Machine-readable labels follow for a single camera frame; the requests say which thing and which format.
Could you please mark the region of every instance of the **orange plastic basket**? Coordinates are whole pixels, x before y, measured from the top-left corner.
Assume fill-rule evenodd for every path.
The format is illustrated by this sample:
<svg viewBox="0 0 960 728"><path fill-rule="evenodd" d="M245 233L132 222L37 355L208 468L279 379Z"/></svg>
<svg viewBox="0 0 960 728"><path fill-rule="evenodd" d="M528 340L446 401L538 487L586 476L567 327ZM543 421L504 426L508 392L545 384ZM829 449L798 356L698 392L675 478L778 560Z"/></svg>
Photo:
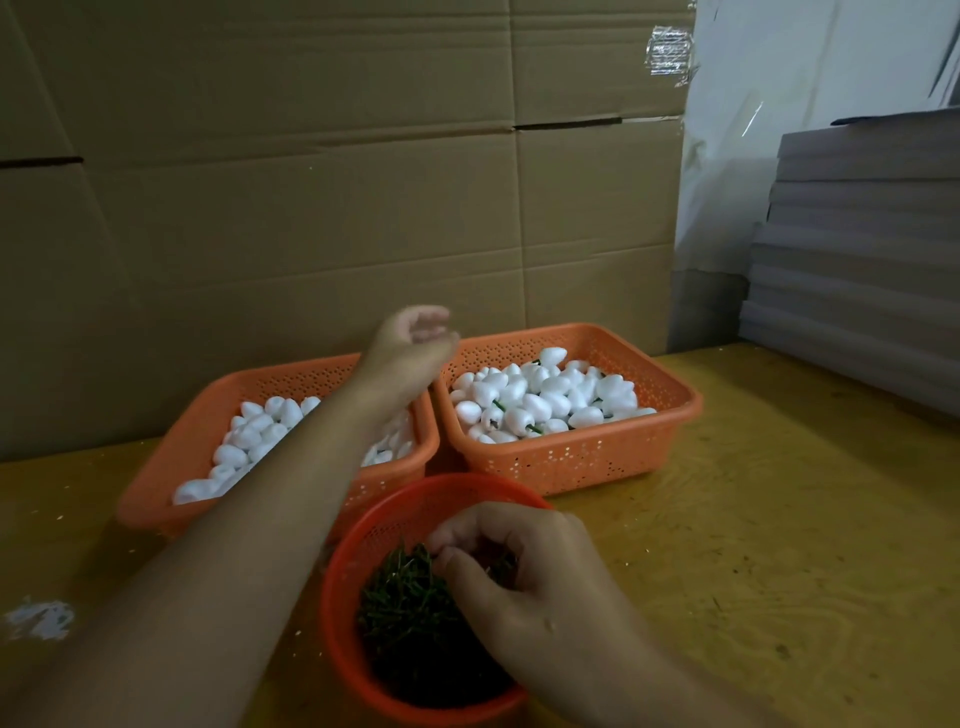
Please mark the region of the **orange plastic basket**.
<svg viewBox="0 0 960 728"><path fill-rule="evenodd" d="M130 528L158 530L169 538L179 536L216 498L174 505L173 493L186 480L206 477L213 451L229 429L230 418L239 413L241 402L262 404L272 396L297 401L311 395L326 397L347 380L359 358L360 354L352 353L248 369L209 384L180 415L120 497L117 520ZM426 462L440 446L440 432L427 392L410 410L417 440L414 450L400 460L360 470L333 524L330 540L339 538L373 500L423 477Z"/></svg>
<svg viewBox="0 0 960 728"><path fill-rule="evenodd" d="M348 686L384 716L414 725L470 725L501 716L526 699L526 691L513 686L493 700L454 710L400 702L372 676L357 632L360 593L397 543L402 540L412 548L446 519L484 500L550 508L536 493L506 478L477 473L434 475L376 503L348 531L330 560L320 596L321 630L330 660Z"/></svg>
<svg viewBox="0 0 960 728"><path fill-rule="evenodd" d="M449 389L456 378L482 367L523 364L545 347L563 347L568 359L585 359L604 372L632 380L640 406L654 407L658 413L515 443L484 445L470 439L450 401ZM657 470L666 462L678 426L703 408L694 389L612 331L592 324L464 339L433 387L450 444L472 471L504 475L545 496Z"/></svg>

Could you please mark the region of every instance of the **round red basket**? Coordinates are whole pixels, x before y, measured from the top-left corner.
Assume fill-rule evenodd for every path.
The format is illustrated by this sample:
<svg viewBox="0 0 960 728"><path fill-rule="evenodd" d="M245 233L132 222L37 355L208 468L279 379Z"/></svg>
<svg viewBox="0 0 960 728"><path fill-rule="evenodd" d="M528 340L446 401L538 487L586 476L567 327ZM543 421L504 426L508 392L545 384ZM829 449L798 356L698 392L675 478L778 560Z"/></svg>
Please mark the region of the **round red basket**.
<svg viewBox="0 0 960 728"><path fill-rule="evenodd" d="M384 716L418 725L470 725L501 716L526 699L526 691L515 685L493 700L465 708L433 710L403 703L371 675L356 628L360 593L384 557L401 540L412 548L446 519L484 500L551 507L530 489L497 475L434 475L378 502L347 532L330 560L320 597L327 654L350 688Z"/></svg>

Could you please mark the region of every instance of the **white paint stain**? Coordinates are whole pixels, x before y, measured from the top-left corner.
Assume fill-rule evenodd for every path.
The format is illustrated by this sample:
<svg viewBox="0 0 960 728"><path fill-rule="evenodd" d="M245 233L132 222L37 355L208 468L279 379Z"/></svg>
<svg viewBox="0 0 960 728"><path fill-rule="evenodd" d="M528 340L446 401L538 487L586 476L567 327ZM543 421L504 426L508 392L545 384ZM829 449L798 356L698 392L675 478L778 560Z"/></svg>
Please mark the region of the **white paint stain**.
<svg viewBox="0 0 960 728"><path fill-rule="evenodd" d="M41 640L62 640L73 622L73 607L62 601L34 604L26 597L19 607L4 615L10 627L7 640L36 637Z"/></svg>

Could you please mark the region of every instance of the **table surface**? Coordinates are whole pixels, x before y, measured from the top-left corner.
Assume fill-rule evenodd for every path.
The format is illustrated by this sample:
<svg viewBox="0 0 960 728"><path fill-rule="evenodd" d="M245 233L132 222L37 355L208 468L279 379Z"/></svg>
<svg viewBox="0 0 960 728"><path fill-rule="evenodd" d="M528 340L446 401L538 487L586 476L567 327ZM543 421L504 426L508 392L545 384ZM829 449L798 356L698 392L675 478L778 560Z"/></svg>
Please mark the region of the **table surface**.
<svg viewBox="0 0 960 728"><path fill-rule="evenodd" d="M659 473L554 498L680 649L802 725L956 725L960 426L751 344L660 362L704 415ZM111 519L157 440L0 465L0 610L82 624L162 547ZM304 590L247 724L383 724L341 687ZM0 692L56 649L6 624ZM514 722L561 725L533 704Z"/></svg>

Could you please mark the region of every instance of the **rectangular orange basket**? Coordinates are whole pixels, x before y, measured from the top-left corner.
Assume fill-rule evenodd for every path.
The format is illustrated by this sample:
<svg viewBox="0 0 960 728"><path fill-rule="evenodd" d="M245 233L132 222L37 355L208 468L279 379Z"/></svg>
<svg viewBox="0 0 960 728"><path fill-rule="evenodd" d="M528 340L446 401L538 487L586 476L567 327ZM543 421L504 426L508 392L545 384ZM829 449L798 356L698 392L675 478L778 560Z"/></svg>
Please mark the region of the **rectangular orange basket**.
<svg viewBox="0 0 960 728"><path fill-rule="evenodd" d="M324 398L347 381L359 359L360 354L352 353L248 369L209 384L180 415L120 497L117 520L130 528L158 530L168 538L179 536L216 498L174 505L173 493L186 480L206 477L213 451L229 429L230 418L239 413L241 402L262 404L274 395L296 401L311 395ZM360 470L330 531L331 541L339 539L375 500L423 477L427 461L440 446L427 392L410 405L410 412L417 440L413 451L400 460Z"/></svg>
<svg viewBox="0 0 960 728"><path fill-rule="evenodd" d="M654 407L657 414L515 443L484 445L470 439L450 401L449 389L456 378L482 367L523 364L546 347L563 347L567 359L585 359L604 372L632 380L639 406ZM472 471L509 477L544 496L657 470L666 462L677 428L703 408L694 389L612 331L592 324L464 339L433 388L450 444Z"/></svg>

